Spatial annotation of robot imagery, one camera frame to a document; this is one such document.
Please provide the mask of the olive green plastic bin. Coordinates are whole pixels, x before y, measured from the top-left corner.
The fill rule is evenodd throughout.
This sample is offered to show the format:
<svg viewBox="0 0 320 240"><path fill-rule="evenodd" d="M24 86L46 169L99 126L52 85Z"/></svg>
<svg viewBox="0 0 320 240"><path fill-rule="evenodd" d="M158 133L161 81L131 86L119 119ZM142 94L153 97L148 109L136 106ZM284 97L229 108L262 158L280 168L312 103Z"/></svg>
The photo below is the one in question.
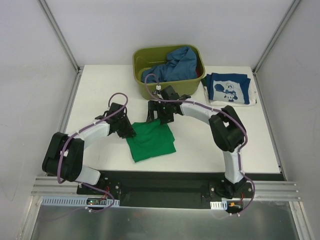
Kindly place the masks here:
<svg viewBox="0 0 320 240"><path fill-rule="evenodd" d="M179 95L193 95L205 75L199 50L193 45L166 45L138 49L132 56L133 75L140 95L151 99L148 91L160 84L172 86Z"/></svg>

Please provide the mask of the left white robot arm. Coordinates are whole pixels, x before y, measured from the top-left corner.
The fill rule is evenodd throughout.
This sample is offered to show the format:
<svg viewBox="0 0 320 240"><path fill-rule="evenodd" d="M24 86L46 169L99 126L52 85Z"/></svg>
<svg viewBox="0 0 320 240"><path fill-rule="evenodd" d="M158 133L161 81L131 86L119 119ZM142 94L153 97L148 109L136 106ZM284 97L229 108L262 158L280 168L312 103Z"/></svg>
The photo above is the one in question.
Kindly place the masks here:
<svg viewBox="0 0 320 240"><path fill-rule="evenodd" d="M84 165L84 151L96 141L113 133L117 133L122 139L136 135L127 116L126 107L115 102L88 126L72 134L56 132L50 140L42 170L57 177L60 182L86 183L94 194L102 194L106 188L102 173Z"/></svg>

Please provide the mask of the left aluminium frame post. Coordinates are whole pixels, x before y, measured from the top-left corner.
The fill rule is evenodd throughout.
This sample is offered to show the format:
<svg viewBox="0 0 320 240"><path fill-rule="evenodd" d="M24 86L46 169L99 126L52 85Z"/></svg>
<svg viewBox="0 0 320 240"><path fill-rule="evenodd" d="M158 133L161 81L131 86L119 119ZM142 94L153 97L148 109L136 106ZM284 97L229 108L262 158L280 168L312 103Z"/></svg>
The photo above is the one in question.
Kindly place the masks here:
<svg viewBox="0 0 320 240"><path fill-rule="evenodd" d="M45 18L47 19L49 25L51 26L60 46L62 47L62 50L64 51L67 59L72 65L72 68L75 70L75 72L78 74L81 72L82 68L78 64L74 54L71 51L71 48L69 44L67 43L65 36L49 6L46 0L37 0L37 3L39 4L41 10L43 11Z"/></svg>

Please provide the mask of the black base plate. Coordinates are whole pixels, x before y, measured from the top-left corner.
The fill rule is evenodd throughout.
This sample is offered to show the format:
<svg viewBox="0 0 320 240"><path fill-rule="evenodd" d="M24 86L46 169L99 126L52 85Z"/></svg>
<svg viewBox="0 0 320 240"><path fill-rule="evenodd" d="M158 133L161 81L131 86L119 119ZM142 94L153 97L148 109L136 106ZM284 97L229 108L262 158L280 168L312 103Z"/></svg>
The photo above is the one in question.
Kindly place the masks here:
<svg viewBox="0 0 320 240"><path fill-rule="evenodd" d="M95 188L109 191L122 207L209 209L224 188L222 172L105 170Z"/></svg>

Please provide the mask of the folded white t shirt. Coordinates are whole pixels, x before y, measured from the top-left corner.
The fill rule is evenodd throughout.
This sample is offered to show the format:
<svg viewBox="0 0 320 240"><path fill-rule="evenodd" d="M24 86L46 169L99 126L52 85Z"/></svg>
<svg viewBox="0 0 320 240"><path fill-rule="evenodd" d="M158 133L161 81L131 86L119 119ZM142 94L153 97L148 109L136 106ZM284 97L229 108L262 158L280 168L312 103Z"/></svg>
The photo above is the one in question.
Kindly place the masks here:
<svg viewBox="0 0 320 240"><path fill-rule="evenodd" d="M209 104L211 106L222 107L222 106L230 105L230 106L233 106L233 107L251 107L251 106L254 106L257 103L256 90L255 90L255 86L254 86L254 81L253 80L251 80L250 87L249 87L249 97L250 97L250 104L249 105L231 103L231 102L223 102L223 101L209 101L208 100L208 94L206 93L206 89L205 89L204 86L203 86L203 88L204 88L205 100L206 100L207 104Z"/></svg>

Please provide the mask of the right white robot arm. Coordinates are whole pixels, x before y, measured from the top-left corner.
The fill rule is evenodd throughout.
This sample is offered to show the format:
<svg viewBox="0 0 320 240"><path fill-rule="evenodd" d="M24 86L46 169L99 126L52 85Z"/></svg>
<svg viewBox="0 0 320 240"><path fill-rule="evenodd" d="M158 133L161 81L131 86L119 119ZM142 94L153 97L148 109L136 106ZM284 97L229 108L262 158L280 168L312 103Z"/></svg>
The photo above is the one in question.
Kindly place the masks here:
<svg viewBox="0 0 320 240"><path fill-rule="evenodd" d="M208 124L216 146L222 151L225 165L224 180L217 184L215 193L232 199L243 191L247 182L242 171L241 149L247 143L247 132L235 109L227 105L221 109L212 108L193 100L189 95L180 96L172 86L155 91L160 97L151 95L148 101L147 123L160 120L168 124L174 115L195 118Z"/></svg>

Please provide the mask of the aluminium frame post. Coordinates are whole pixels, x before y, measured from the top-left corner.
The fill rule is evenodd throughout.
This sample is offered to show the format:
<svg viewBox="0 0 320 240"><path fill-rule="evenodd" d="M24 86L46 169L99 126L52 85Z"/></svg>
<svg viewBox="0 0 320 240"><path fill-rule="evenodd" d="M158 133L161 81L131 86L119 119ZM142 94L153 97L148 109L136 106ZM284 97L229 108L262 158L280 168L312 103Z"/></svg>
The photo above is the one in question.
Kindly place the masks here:
<svg viewBox="0 0 320 240"><path fill-rule="evenodd" d="M49 25L51 26L60 46L62 47L62 50L64 51L67 59L72 65L72 68L75 70L75 72L78 74L81 72L82 68L78 64L74 54L71 51L71 48L69 44L67 43L65 36L49 6L46 0L37 0L37 3L39 4L41 10L43 11L45 18L47 19Z"/></svg>
<svg viewBox="0 0 320 240"><path fill-rule="evenodd" d="M300 5L301 2L302 2L302 0L292 0L291 1L288 9L286 10L280 23L278 24L273 35L271 36L268 44L266 45L264 51L262 52L258 62L256 63L256 65L254 66L254 68L252 70L254 76L258 73L258 71L262 67L264 61L268 57L269 53L273 49L273 47L276 44L277 40L279 39L281 33L283 32L283 30L287 26L289 20L292 18L293 14L295 13L296 9L298 8L298 6Z"/></svg>

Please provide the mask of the right aluminium frame post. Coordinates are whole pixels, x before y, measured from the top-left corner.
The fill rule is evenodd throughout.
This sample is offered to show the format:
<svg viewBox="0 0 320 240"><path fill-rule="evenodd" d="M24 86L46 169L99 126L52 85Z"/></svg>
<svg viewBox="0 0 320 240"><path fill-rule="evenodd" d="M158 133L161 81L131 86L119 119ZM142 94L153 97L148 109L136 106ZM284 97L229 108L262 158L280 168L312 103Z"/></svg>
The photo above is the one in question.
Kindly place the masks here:
<svg viewBox="0 0 320 240"><path fill-rule="evenodd" d="M268 57L269 53L273 49L273 47L276 44L277 40L279 39L281 33L283 32L283 30L287 26L289 20L292 18L293 14L295 13L296 9L298 8L298 6L300 5L301 2L302 2L302 0L292 0L291 1L288 9L286 10L280 23L278 24L273 35L271 36L268 44L266 45L264 51L262 52L258 62L256 63L256 65L254 66L254 68L252 70L254 76L258 73L258 71L262 67L264 61Z"/></svg>

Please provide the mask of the folded navy printed t shirt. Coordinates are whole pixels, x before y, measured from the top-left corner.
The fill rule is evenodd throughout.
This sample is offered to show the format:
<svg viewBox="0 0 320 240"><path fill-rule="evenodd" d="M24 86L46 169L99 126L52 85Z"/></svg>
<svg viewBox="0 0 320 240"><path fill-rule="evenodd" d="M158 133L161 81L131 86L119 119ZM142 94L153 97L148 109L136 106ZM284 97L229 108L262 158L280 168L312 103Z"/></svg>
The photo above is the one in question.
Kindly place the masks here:
<svg viewBox="0 0 320 240"><path fill-rule="evenodd" d="M209 101L250 104L251 79L247 74L211 73L202 80Z"/></svg>

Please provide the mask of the green t shirt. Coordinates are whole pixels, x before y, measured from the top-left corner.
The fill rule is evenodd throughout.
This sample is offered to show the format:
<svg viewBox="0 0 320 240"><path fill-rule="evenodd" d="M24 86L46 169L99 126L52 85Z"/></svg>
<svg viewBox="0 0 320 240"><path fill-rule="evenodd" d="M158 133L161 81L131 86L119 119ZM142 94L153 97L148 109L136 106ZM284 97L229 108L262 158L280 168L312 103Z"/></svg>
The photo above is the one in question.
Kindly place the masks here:
<svg viewBox="0 0 320 240"><path fill-rule="evenodd" d="M132 128L136 136L127 138L135 163L176 152L174 135L167 124L159 119L152 122L135 122Z"/></svg>

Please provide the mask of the blue t shirt in bin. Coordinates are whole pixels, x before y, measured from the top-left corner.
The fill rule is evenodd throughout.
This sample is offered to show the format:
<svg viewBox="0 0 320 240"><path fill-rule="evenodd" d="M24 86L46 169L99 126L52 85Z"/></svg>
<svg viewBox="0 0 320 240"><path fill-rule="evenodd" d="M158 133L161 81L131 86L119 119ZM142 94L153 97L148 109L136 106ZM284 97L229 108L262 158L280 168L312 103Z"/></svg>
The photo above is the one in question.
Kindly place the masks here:
<svg viewBox="0 0 320 240"><path fill-rule="evenodd" d="M166 55L167 62L145 70L141 82L165 83L197 78L197 56L189 46L180 47Z"/></svg>

